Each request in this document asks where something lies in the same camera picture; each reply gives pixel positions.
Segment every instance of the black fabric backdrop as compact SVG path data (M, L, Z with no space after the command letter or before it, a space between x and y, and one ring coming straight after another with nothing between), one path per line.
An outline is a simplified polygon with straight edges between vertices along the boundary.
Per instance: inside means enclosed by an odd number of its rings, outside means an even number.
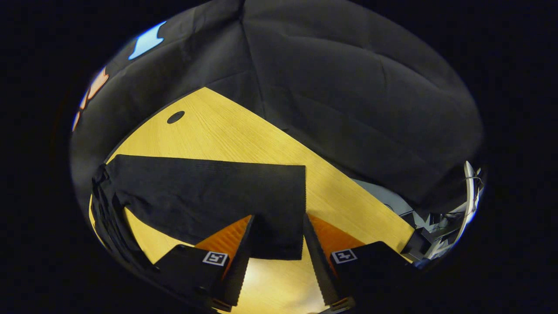
M90 179L122 138L203 86L423 214L463 202L462 185L436 191L463 180L451 171L477 155L477 107L451 66L404 28L342 0L213 0L166 21L160 45L128 60L131 40L107 63L109 79L72 134L85 217Z

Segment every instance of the black cloth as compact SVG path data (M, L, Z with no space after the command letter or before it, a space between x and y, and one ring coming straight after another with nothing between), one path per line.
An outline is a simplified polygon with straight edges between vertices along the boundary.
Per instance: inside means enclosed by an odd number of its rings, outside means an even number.
M475 101L451 66L403 27L348 1L213 0L169 18L158 36L164 41L143 55L128 59L133 39L106 64L109 78L73 132L85 217L90 178L111 150L204 86L425 211L448 208L433 192L483 139Z
M102 188L145 224L197 244L256 214L251 257L300 260L305 166L117 155Z

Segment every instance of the blue light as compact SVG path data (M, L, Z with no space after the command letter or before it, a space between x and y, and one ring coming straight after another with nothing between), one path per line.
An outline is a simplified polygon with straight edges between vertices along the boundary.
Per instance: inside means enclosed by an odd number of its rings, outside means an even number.
M136 41L136 48L134 49L134 52L128 57L128 60L137 58L138 56L145 53L147 50L162 43L164 38L158 38L157 33L159 32L159 28L161 27L161 25L163 25L166 22L167 21L161 22L155 25L153 28L146 31L145 33L139 35Z

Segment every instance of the folded black towel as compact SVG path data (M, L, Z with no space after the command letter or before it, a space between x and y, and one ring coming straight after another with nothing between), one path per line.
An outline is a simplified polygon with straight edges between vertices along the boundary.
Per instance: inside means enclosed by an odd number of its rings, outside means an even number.
M302 258L305 166L117 155L98 173L105 198L176 239L197 244L256 214L251 257Z

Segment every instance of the wood grain surface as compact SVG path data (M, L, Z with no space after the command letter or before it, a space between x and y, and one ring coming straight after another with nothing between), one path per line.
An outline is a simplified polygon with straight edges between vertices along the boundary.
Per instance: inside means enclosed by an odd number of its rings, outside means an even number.
M167 119L178 111L175 123ZM400 252L413 228L366 190L289 135L208 88L170 104L132 132L117 154L306 166L306 212L364 243ZM176 244L125 209L137 242L155 263ZM94 225L93 216L89 218ZM232 313L318 313L325 310L306 243L302 260L251 258Z

